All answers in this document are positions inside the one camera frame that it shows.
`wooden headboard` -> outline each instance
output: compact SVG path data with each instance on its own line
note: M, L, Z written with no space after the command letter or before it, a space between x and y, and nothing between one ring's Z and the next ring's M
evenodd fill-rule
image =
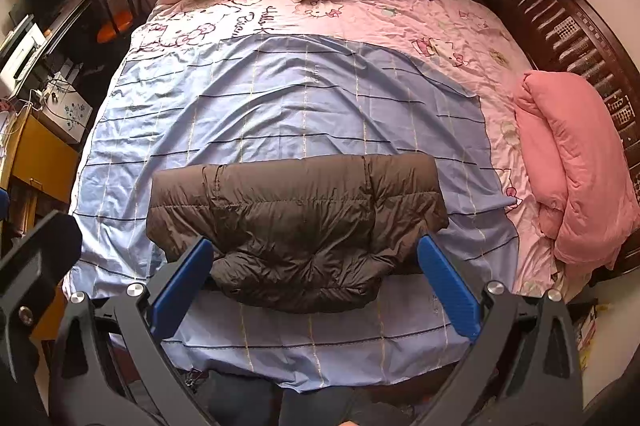
M640 74L613 32L586 0L482 0L511 32L531 64L540 70L584 77L604 100L625 149L629 174L640 201ZM640 232L623 245L613 271L599 269L594 280L640 267Z

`orange chair seat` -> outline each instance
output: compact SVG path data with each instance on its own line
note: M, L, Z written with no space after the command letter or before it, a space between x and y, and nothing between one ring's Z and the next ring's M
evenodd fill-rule
M118 26L118 31L127 31L127 29L129 29L133 24L133 15L129 10L124 10L117 13L113 17L113 21L116 23L116 26ZM107 42L113 40L116 36L117 35L115 30L113 29L113 26L111 25L111 21L108 20L100 28L100 31L98 31L98 44L106 44Z

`black puffer jacket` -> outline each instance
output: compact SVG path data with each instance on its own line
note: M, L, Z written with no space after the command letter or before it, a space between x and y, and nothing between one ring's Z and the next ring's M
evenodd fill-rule
M337 312L375 299L447 223L432 157L328 155L157 172L146 234L169 261L210 239L211 276L242 303Z

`bolt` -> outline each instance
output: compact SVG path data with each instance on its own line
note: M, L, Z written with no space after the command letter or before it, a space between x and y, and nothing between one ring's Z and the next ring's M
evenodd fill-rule
M71 300L71 303L80 303L81 301L84 300L84 292L82 291L74 292L71 295L71 298L69 298L69 300Z
M127 294L129 296L138 297L145 290L145 286L141 283L132 283L127 287Z
M546 296L551 301L560 301L562 299L562 293L558 291L558 289L549 289L549 292L546 293Z
M492 280L486 285L486 289L491 294L498 295L504 292L504 285L501 284L499 281Z
M18 309L18 318L20 318L20 321L28 327L33 325L33 312L31 312L30 308L25 307L24 305Z

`folded pink blanket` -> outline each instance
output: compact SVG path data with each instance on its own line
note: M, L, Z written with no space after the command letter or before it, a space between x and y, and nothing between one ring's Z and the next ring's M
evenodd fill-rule
M620 137L597 91L568 72L530 71L514 93L540 228L569 278L616 260L640 226Z

